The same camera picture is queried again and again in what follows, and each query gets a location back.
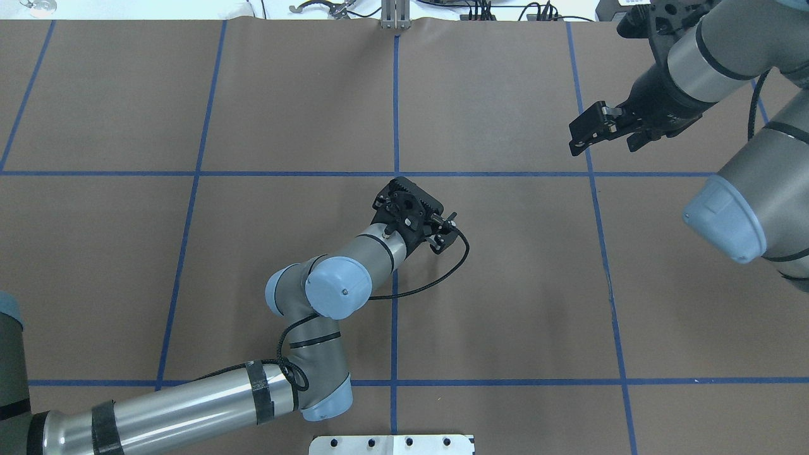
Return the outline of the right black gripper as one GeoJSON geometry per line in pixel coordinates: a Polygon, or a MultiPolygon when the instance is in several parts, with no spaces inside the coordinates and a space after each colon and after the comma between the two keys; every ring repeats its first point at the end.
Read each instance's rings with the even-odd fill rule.
{"type": "Polygon", "coordinates": [[[569,151],[573,157],[599,142],[627,138],[630,152],[637,152],[660,138],[673,138],[702,118],[704,103],[686,95],[667,70],[650,67],[633,84],[623,107],[597,101],[569,124],[569,151]],[[635,123],[619,124],[629,112],[635,123]]]}

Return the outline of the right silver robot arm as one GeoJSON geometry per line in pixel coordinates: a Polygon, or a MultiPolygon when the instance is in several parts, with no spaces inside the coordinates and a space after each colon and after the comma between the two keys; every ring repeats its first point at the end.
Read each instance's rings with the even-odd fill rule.
{"type": "Polygon", "coordinates": [[[647,40],[655,62],[626,100],[597,101],[570,122],[570,154],[621,137],[636,152],[751,87],[745,144],[682,218],[731,260],[760,257],[807,292],[807,2],[650,1],[631,6],[616,31],[647,40]]]}

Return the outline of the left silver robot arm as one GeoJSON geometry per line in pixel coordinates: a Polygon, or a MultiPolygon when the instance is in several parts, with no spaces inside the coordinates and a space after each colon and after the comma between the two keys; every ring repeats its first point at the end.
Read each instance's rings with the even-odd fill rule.
{"type": "Polygon", "coordinates": [[[254,359],[73,414],[32,411],[20,306],[3,292],[2,453],[164,454],[292,413],[338,416],[353,399],[339,322],[411,253],[403,235],[373,224],[335,253],[269,277],[265,299],[286,328],[254,359]]]}

